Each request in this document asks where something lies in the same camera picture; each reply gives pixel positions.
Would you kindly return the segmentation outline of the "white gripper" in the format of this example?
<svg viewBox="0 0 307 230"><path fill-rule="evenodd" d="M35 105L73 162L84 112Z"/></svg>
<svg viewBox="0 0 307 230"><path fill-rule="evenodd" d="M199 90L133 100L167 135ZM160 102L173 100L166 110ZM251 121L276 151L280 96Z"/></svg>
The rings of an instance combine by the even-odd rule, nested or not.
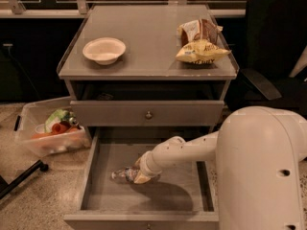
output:
<svg viewBox="0 0 307 230"><path fill-rule="evenodd" d="M145 152L133 164L135 169L140 169L133 179L134 184L145 184L150 181L150 177L156 177L160 174L160 167L154 162L153 153Z"/></svg>

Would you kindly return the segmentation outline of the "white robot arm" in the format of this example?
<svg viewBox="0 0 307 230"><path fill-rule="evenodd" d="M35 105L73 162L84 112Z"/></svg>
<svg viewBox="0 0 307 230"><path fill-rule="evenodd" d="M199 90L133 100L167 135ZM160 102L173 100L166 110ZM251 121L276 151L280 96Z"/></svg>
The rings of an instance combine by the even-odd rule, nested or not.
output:
<svg viewBox="0 0 307 230"><path fill-rule="evenodd" d="M219 230L306 230L298 163L307 155L306 120L295 112L249 106L219 131L179 136L145 152L134 181L145 183L187 161L216 161Z"/></svg>

